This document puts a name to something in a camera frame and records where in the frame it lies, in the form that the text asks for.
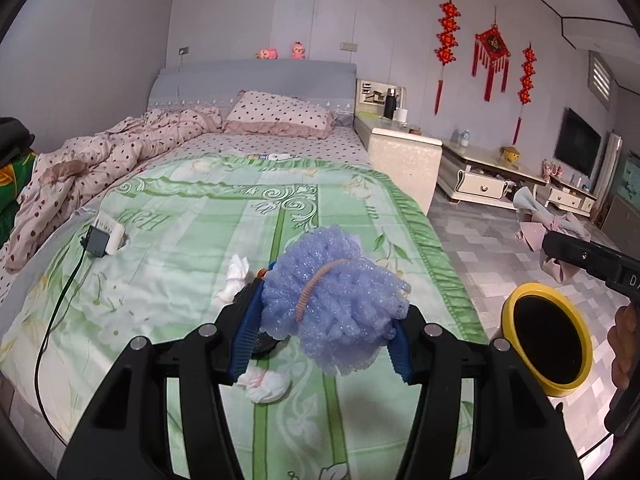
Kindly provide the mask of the person's right hand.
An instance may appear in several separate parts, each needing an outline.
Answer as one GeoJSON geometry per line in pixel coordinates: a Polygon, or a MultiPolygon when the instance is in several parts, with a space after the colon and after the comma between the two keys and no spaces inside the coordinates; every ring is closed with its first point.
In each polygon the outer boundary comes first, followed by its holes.
{"type": "Polygon", "coordinates": [[[617,310],[614,325],[608,330],[608,344],[614,351],[612,382],[620,390],[628,388],[632,364],[638,354],[637,327],[638,309],[634,304],[627,304],[617,310]]]}

